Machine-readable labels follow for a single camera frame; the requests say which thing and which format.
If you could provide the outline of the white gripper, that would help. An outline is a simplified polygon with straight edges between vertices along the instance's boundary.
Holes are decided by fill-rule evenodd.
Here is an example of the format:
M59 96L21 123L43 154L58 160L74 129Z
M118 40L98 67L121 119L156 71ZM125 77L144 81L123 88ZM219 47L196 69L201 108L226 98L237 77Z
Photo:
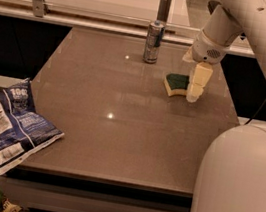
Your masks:
M194 103L201 97L213 73L211 64L214 65L222 61L228 50L228 46L215 43L203 30L199 31L191 49L188 49L183 56L184 62L199 62L190 71L186 95L188 102Z

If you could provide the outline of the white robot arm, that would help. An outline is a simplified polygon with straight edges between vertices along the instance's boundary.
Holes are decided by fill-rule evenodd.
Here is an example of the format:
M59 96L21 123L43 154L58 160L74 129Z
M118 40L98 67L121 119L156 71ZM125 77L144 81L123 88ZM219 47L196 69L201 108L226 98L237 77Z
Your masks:
M196 63L216 64L245 35L266 81L266 0L219 0L190 47ZM266 212L266 121L249 116L208 147L190 212Z

